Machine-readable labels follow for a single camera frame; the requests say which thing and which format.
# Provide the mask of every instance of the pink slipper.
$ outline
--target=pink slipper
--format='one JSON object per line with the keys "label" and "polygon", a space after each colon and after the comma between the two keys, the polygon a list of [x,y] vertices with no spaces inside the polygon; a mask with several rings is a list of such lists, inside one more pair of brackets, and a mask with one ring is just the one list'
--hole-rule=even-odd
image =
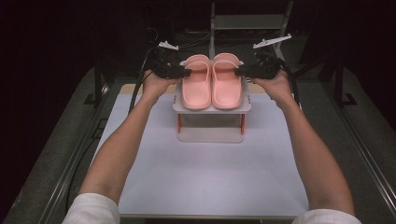
{"label": "pink slipper", "polygon": [[218,54],[212,65],[212,105],[217,109],[235,109],[242,102],[241,77],[233,71],[239,59],[231,53]]}
{"label": "pink slipper", "polygon": [[181,85],[182,103],[190,110],[201,110],[210,106],[210,61],[203,54],[193,55],[184,64],[191,75],[184,77]]}

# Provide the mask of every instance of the table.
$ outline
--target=table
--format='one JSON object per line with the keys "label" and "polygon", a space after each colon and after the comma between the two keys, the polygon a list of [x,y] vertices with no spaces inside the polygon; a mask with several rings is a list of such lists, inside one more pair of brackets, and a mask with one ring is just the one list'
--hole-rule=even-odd
{"label": "table", "polygon": [[[151,110],[120,197],[122,217],[294,218],[308,209],[286,121],[267,94],[250,94],[238,144],[180,142],[173,99],[166,93]],[[126,118],[130,100],[121,91],[98,148]]]}

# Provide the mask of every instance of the white shirt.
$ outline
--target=white shirt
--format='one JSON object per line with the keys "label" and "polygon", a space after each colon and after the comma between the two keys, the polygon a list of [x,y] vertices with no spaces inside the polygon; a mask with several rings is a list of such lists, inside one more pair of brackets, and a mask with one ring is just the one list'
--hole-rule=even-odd
{"label": "white shirt", "polygon": [[[64,223],[120,223],[117,205],[106,196],[84,193],[77,196]],[[361,224],[350,214],[331,209],[316,209],[305,212],[292,224]]]}

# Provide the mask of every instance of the slipper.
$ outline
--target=slipper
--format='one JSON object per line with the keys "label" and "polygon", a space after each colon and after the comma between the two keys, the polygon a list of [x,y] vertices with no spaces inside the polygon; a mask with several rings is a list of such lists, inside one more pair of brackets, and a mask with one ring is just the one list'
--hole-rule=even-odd
{"label": "slipper", "polygon": [[241,77],[235,75],[239,59],[231,53],[218,54],[212,65],[212,105],[217,109],[235,109],[242,102]]}
{"label": "slipper", "polygon": [[190,110],[202,110],[211,104],[210,61],[203,54],[193,55],[184,63],[191,70],[189,77],[184,77],[181,84],[182,103]]}

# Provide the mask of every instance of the white surface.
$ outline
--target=white surface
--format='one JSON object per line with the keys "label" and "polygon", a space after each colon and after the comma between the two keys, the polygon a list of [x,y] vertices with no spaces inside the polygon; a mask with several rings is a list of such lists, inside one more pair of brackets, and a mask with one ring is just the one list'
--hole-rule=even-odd
{"label": "white surface", "polygon": [[[127,116],[120,94],[98,148]],[[240,144],[177,140],[173,94],[151,111],[136,161],[120,198],[135,217],[296,217],[308,208],[281,111],[267,94],[250,94]]]}
{"label": "white surface", "polygon": [[183,114],[177,134],[181,142],[241,143],[241,115],[239,114]]}

